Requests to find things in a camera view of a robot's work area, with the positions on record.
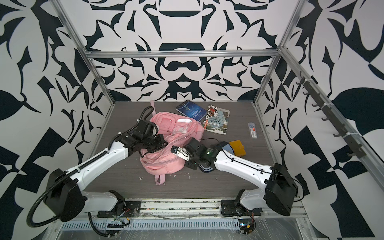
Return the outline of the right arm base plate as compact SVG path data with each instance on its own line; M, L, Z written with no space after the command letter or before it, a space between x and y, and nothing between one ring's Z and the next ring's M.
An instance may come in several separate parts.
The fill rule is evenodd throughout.
M221 215L223 217L261 216L262 208L248 210L236 200L221 200Z

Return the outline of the wall hook rack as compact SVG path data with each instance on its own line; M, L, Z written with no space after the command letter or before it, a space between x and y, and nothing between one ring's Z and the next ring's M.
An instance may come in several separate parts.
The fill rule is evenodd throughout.
M335 138L342 138L351 149L351 153L347 153L350 157L357 157L359 159L365 157L367 153L363 149L363 144L358 140L358 133L354 131L347 124L347 120L342 116L336 105L324 94L318 87L315 80L305 78L300 73L300 81L297 85L304 87L306 96L311 96L315 103L312 105L323 112L325 115L323 121L329 121L337 131L333 136Z

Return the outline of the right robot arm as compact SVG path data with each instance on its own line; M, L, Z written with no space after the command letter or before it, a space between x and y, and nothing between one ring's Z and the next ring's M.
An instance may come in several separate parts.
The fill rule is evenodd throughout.
M237 204L242 208L251 211L268 207L282 216L291 214L299 188L283 165L253 163L230 154L219 145L208 148L195 138L182 147L173 147L173 152L185 161L187 168L200 169L204 173L222 171L255 185L255 190L241 191Z

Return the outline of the blue Little Prince book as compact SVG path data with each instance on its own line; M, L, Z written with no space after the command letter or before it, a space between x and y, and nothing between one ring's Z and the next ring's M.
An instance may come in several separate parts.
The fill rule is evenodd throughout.
M186 100L176 107L176 111L182 115L194 119L196 121L201 121L207 114L207 110L200 107L199 105L193 103L190 100Z

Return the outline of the pink student backpack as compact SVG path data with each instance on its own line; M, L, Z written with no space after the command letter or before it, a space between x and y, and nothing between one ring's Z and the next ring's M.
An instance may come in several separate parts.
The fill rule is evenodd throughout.
M154 153L141 150L140 161L145 170L155 176L155 183L159 186L165 183L167 174L174 174L184 167L185 160L173 154L172 147L182 147L191 138L199 141L204 128L194 119L169 112L153 113L150 121L156 124L168 144Z

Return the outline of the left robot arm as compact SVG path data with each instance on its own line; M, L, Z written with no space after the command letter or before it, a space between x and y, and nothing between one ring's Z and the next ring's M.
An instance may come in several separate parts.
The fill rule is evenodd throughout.
M68 222L80 213L112 211L124 198L115 191L86 192L87 186L116 163L136 152L156 152L167 145L159 127L140 120L135 127L118 134L109 146L87 161L66 171L53 171L47 187L53 190L43 198L45 205L62 221Z

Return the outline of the blue pencil case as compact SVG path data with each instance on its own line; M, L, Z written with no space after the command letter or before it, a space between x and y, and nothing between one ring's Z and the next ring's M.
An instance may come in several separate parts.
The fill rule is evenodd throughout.
M230 146L228 142L219 142L216 145L211 145L209 147L209 151L211 151L211 156L215 156L216 159L209 162L210 166L205 167L202 163L199 163L199 169L203 173L210 173L214 170L217 170L217 160L223 160L224 151L227 151L229 154L234 154L234 149Z

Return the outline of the aluminium front rail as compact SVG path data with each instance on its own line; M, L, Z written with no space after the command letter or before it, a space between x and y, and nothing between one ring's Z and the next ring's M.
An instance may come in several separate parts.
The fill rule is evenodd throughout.
M153 200L126 200L141 201L140 213L130 218L154 218L154 219L192 219L192 218L241 218L223 217L221 215L221 199L153 199ZM282 218L267 206L262 208L261 216L265 218ZM92 210L91 216L98 218L97 214L101 210Z

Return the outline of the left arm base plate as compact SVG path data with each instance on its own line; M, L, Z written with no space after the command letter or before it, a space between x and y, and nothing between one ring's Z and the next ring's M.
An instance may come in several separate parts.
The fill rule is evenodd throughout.
M140 213L141 201L124 201L118 202L117 205L109 212L99 211L98 218L130 218Z

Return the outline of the yellow sticky note pad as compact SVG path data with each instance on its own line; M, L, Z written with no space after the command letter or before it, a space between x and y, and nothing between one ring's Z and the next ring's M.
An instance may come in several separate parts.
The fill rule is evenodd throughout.
M229 142L230 146L234 150L234 155L237 157L243 157L247 153L245 151L245 147L243 146L242 142L240 140L231 141Z

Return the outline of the illustrated comic book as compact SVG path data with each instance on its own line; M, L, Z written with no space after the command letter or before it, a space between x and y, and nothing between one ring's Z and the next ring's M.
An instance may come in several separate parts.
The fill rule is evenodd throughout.
M226 135L229 117L229 110L218 108L214 105L208 105L207 115L205 121L203 122L203 127L208 132Z

